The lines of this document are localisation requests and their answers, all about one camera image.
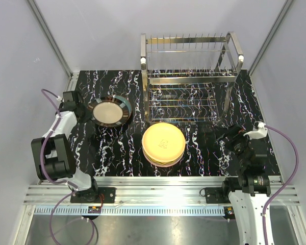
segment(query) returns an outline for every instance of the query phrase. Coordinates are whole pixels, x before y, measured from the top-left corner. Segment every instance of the metal wire rack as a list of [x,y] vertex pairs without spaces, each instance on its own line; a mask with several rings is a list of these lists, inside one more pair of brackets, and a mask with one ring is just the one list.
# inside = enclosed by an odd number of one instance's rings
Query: metal wire rack
[[[220,123],[227,114],[230,93],[243,60],[233,32],[207,37],[182,34],[146,38],[142,34],[145,120],[148,123]],[[212,84],[220,82],[230,83],[221,115]]]
[[215,121],[219,118],[211,83],[151,85],[149,108],[152,123]]

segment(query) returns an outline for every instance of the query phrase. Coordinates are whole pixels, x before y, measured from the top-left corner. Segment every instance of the white cable clip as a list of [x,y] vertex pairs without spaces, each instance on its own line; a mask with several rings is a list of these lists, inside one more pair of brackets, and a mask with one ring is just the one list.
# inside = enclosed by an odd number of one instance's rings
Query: white cable clip
[[262,139],[265,138],[267,135],[267,128],[265,127],[265,123],[258,122],[258,128],[253,129],[253,131],[249,131],[244,134],[244,136],[248,135],[250,139]]
[[57,97],[57,101],[62,102],[62,101],[63,101],[63,98],[62,98],[61,96],[58,96],[58,97]]

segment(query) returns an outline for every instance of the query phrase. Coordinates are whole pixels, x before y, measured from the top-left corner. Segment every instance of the plate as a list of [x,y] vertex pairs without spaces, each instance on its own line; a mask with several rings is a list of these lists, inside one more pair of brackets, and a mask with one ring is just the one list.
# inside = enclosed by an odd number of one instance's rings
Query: plate
[[124,124],[132,114],[132,106],[121,96],[107,96],[90,102],[87,109],[92,113],[92,121],[103,127],[117,127]]
[[184,153],[186,140],[175,125],[159,122],[150,126],[142,138],[145,154],[160,164],[174,163]]
[[146,158],[146,160],[147,160],[149,163],[151,163],[151,164],[153,164],[154,166],[156,166],[156,167],[172,167],[172,166],[174,166],[175,164],[177,164],[177,163],[182,159],[182,157],[183,157],[183,155],[184,155],[184,153],[182,153],[182,155],[181,155],[178,159],[176,159],[175,161],[173,161],[173,162],[161,163],[161,162],[156,162],[156,161],[152,160],[152,159],[147,155],[147,153],[145,152],[144,148],[143,148],[143,154],[144,154],[144,157]]

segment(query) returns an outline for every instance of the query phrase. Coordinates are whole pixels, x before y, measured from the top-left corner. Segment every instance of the logo on plate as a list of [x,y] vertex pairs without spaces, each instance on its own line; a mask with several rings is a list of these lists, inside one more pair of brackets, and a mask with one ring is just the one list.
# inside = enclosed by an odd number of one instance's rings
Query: logo on plate
[[167,149],[167,147],[168,147],[168,140],[163,139],[163,140],[160,142],[159,147],[164,148],[164,149]]

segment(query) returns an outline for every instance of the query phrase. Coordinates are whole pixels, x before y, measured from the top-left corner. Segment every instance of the brown plate with white center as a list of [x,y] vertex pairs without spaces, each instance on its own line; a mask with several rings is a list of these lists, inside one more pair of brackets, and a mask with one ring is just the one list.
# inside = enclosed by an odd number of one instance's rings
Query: brown plate with white center
[[121,96],[107,96],[89,103],[92,121],[103,127],[117,127],[124,124],[132,114],[132,106]]

